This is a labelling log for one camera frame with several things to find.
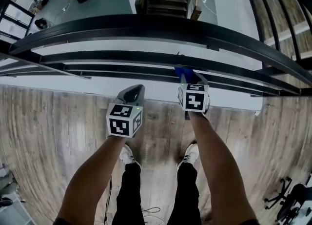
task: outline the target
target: cable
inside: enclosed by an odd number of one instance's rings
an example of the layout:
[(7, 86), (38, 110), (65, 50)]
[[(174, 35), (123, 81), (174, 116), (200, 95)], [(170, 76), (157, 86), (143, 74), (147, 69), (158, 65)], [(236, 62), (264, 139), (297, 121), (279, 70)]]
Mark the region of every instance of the cable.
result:
[(206, 6), (206, 4), (204, 3), (204, 0), (201, 0), (201, 1), (203, 2), (204, 6), (205, 6), (209, 11), (211, 11), (213, 14), (216, 15), (216, 13), (214, 13), (212, 10), (210, 10), (210, 9)]
[(143, 216), (143, 218), (144, 218), (144, 217), (154, 217), (154, 218), (157, 218), (158, 220), (161, 221), (161, 224), (159, 224), (159, 225), (163, 225), (163, 224), (164, 224), (164, 221), (163, 221), (162, 219), (160, 219), (159, 217), (157, 217), (157, 216), (154, 216), (154, 215), (146, 215), (146, 216)]
[(108, 198), (107, 198), (106, 207), (105, 207), (104, 225), (107, 225), (107, 210), (108, 210), (108, 205), (109, 205), (109, 200), (111, 198), (111, 194), (112, 194), (112, 176), (110, 178), (109, 193), (108, 193)]
[[(149, 211), (149, 210), (151, 210), (151, 209), (153, 209), (153, 208), (157, 208), (158, 210), (157, 210), (157, 211)], [(148, 209), (146, 209), (146, 210), (142, 210), (142, 212), (147, 212), (147, 213), (158, 213), (158, 212), (160, 212), (160, 207), (151, 207), (151, 208), (148, 208)]]
[[(108, 198), (107, 198), (107, 201), (106, 201), (104, 223), (95, 223), (95, 224), (107, 225), (107, 210), (108, 210), (109, 200), (111, 198), (111, 194), (112, 194), (112, 176), (110, 177), (109, 193), (108, 193)], [(151, 208), (148, 208), (148, 209), (142, 209), (142, 212), (158, 213), (158, 212), (160, 212), (160, 207), (151, 207)], [(144, 217), (154, 217), (154, 218), (157, 218), (157, 219), (159, 219), (162, 222), (159, 225), (163, 225), (164, 224), (164, 221), (162, 219), (160, 219), (159, 217), (156, 217), (156, 216), (153, 216), (153, 215), (146, 215), (146, 216), (143, 216), (143, 218)]]
[(61, 13), (63, 13), (63, 15), (62, 15), (62, 17), (60, 18), (60, 23), (62, 23), (62, 19), (63, 19), (63, 17), (64, 17), (64, 14), (65, 14), (65, 12), (67, 12), (67, 10), (69, 9), (69, 7), (70, 7), (70, 3), (69, 3), (69, 1), (70, 0), (68, 0), (67, 1), (67, 4), (62, 8), (62, 10), (55, 16), (55, 18), (54, 18), (54, 21), (53, 21), (53, 24), (55, 24), (55, 20), (56, 20), (56, 18), (61, 14)]

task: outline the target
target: white cable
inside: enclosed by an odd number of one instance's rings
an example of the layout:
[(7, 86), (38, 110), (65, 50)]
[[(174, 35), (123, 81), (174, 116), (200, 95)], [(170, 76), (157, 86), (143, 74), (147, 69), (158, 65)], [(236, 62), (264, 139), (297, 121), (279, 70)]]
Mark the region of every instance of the white cable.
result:
[(216, 13), (214, 13), (212, 10), (210, 10), (210, 9), (206, 6), (206, 4), (204, 3), (204, 0), (201, 0), (201, 1), (203, 2), (204, 6), (205, 6), (209, 11), (211, 11), (213, 14), (216, 15)]
[(158, 225), (163, 225), (163, 224), (164, 224), (164, 221), (163, 221), (162, 219), (160, 219), (159, 217), (157, 217), (157, 216), (154, 216), (154, 215), (146, 215), (146, 216), (143, 216), (143, 218), (145, 218), (145, 217), (154, 217), (154, 218), (157, 218), (158, 220), (161, 221), (161, 224), (158, 224)]

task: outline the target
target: gray floor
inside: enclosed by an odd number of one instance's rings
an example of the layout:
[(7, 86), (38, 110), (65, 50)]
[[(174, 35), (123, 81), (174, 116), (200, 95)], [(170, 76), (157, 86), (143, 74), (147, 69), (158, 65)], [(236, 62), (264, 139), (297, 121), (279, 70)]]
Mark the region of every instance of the gray floor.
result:
[[(68, 4), (68, 10), (63, 12), (62, 9)], [(95, 16), (131, 13), (129, 0), (87, 0), (84, 3), (78, 3), (77, 0), (49, 0), (34, 20), (45, 18), (52, 25), (57, 25)], [(38, 28), (32, 23), (29, 33), (37, 31)]]
[(207, 0), (205, 4), (202, 0), (198, 0), (198, 6), (202, 11), (198, 19), (199, 21), (217, 24), (217, 18), (215, 15), (215, 0)]

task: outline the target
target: black pants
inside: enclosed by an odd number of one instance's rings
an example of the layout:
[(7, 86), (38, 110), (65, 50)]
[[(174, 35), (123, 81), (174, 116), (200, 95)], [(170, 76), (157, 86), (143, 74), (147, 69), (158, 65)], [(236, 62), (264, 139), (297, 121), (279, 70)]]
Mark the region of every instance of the black pants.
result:
[[(175, 206), (168, 225), (201, 225), (198, 210), (197, 171), (191, 164), (182, 164), (177, 173)], [(127, 164), (117, 197), (117, 212), (112, 225), (144, 225), (140, 196), (140, 167)]]

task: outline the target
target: railing bar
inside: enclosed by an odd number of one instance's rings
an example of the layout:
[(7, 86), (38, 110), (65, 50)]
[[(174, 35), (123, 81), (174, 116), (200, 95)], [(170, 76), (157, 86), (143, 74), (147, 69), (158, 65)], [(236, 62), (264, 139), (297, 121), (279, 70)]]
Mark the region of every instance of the railing bar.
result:
[(289, 30), (290, 30), (291, 35), (292, 35), (292, 42), (293, 42), (294, 52), (295, 52), (297, 61), (299, 61), (301, 59), (301, 56), (300, 56), (298, 43), (297, 43), (297, 39), (296, 39), (296, 34), (295, 34), (294, 30), (293, 30), (293, 25), (292, 25), (291, 19), (290, 19), (289, 15), (288, 15), (288, 12), (287, 12), (287, 9), (285, 7), (285, 4), (284, 4), (283, 0), (278, 0), (278, 2), (280, 3), (282, 11), (283, 11), (283, 13), (285, 15), (285, 19), (287, 21), (287, 25), (288, 25)]
[(209, 45), (259, 60), (312, 85), (312, 75), (309, 72), (262, 42), (214, 24), (160, 15), (112, 15), (74, 20), (17, 41), (12, 44), (10, 54), (68, 40), (117, 37), (160, 38)]
[[(312, 70), (312, 58), (305, 58), (305, 59), (299, 60), (298, 64), (300, 66), (302, 66), (304, 69), (306, 69), (307, 71)], [(262, 73), (262, 74), (268, 75), (268, 76), (276, 76), (276, 75), (285, 74), (284, 71), (277, 69), (275, 67), (263, 68), (260, 70), (256, 70), (256, 72), (259, 72), (259, 73)]]
[(48, 69), (51, 71), (59, 72), (59, 73), (62, 73), (62, 74), (68, 75), (68, 76), (75, 76), (75, 77), (79, 77), (79, 78), (84, 79), (84, 77), (80, 77), (74, 73), (64, 71), (61, 64), (44, 65), (44, 64), (39, 63), (41, 55), (34, 53), (32, 51), (26, 51), (26, 52), (20, 53), (16, 56), (8, 55), (10, 47), (11, 47), (10, 43), (0, 40), (0, 56), (5, 57), (5, 58), (14, 59), (14, 60), (17, 60), (19, 62), (24, 62), (24, 63), (29, 64), (29, 65), (35, 65), (35, 66), (38, 66), (38, 67), (41, 67), (44, 69)]
[[(145, 79), (148, 76), (159, 76), (173, 78), (179, 81), (175, 70), (156, 68), (156, 67), (145, 67), (135, 65), (114, 65), (114, 64), (68, 64), (65, 66), (65, 71), (74, 72), (76, 75), (83, 75), (85, 72), (99, 72), (99, 73), (126, 73), (134, 75), (145, 75)], [(31, 72), (47, 72), (50, 71), (40, 67), (29, 67), (10, 71), (0, 71), (0, 76), (15, 76), (15, 75), (27, 75)], [(219, 77), (215, 75), (202, 74), (209, 83), (217, 83), (227, 86), (235, 86), (242, 89), (254, 90), (259, 92), (268, 93), (270, 95), (278, 96), (279, 91), (273, 88), (261, 86), (254, 83), (239, 81), (235, 79), (229, 79), (225, 77)]]
[(299, 6), (301, 7), (301, 10), (302, 10), (302, 12), (303, 12), (303, 15), (304, 15), (304, 17), (306, 18), (306, 21), (307, 21), (308, 26), (309, 26), (309, 28), (310, 28), (310, 32), (311, 32), (311, 34), (312, 34), (312, 22), (311, 22), (311, 19), (310, 19), (309, 14), (308, 14), (308, 12), (307, 12), (307, 10), (306, 10), (306, 7), (305, 7), (301, 2), (299, 2), (299, 1), (298, 1), (298, 4), (299, 4)]
[(43, 64), (60, 62), (130, 62), (173, 67), (187, 67), (199, 71), (216, 72), (254, 82), (266, 83), (268, 85), (272, 85), (273, 87), (290, 91), (294, 94), (300, 93), (300, 89), (291, 84), (248, 69), (217, 61), (174, 54), (140, 51), (82, 51), (47, 55), (42, 58)]
[(29, 64), (27, 64), (27, 63), (17, 61), (17, 62), (13, 62), (13, 63), (9, 63), (6, 65), (0, 66), (0, 71), (6, 71), (6, 70), (13, 69), (13, 68), (20, 68), (20, 67), (24, 67), (24, 66), (28, 66), (28, 65)]
[[(272, 96), (269, 96), (266, 93), (263, 93), (262, 96), (266, 97), (266, 98), (267, 97), (272, 97)], [(300, 96), (291, 94), (289, 92), (280, 91), (280, 97), (288, 97), (288, 98), (289, 97), (295, 97), (295, 98), (298, 98), (298, 97), (312, 97), (312, 88), (303, 88), (303, 89), (301, 89)]]
[(281, 48), (280, 48), (280, 44), (279, 44), (278, 33), (277, 33), (277, 29), (276, 29), (276, 25), (275, 25), (275, 21), (274, 21), (271, 9), (269, 7), (267, 0), (262, 0), (262, 2), (264, 4), (265, 10), (266, 10), (268, 17), (269, 17), (269, 21), (270, 21), (271, 29), (273, 32), (274, 41), (275, 41), (275, 48), (276, 48), (276, 50), (280, 51)]

